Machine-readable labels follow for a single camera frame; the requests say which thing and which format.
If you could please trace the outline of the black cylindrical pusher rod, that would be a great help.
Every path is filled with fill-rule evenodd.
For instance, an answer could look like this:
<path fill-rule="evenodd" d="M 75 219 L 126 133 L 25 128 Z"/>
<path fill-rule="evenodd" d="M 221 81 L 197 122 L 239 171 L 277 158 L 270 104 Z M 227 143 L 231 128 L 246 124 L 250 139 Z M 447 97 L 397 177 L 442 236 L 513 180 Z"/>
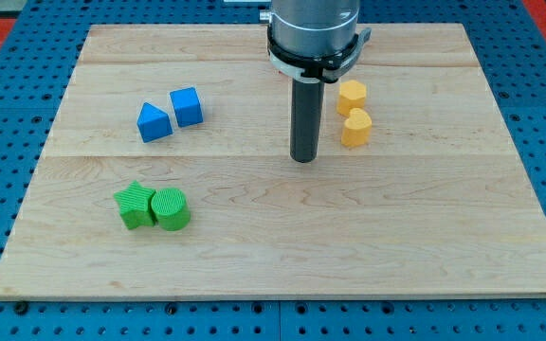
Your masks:
<path fill-rule="evenodd" d="M 290 155 L 300 163 L 317 157 L 324 84 L 292 80 Z"/>

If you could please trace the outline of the black clamp mount ring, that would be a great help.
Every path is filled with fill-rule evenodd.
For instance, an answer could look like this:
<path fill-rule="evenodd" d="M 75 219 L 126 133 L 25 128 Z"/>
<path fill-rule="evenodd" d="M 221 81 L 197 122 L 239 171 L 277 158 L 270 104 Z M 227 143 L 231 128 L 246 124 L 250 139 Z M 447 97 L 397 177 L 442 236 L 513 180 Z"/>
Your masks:
<path fill-rule="evenodd" d="M 267 29 L 269 60 L 281 73 L 302 83 L 335 83 L 357 63 L 364 45 L 370 40 L 372 29 L 364 28 L 340 51 L 323 57 L 297 55 L 283 49 Z"/>

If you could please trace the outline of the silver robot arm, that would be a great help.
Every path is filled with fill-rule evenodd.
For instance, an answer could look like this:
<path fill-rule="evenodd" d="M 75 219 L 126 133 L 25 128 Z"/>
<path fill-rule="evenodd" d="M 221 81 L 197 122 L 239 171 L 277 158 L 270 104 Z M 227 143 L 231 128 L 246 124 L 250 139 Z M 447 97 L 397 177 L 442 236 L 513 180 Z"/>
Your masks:
<path fill-rule="evenodd" d="M 290 156 L 317 157 L 325 85 L 359 59 L 372 31 L 356 30 L 359 0 L 272 0 L 267 26 L 271 63 L 291 83 Z"/>

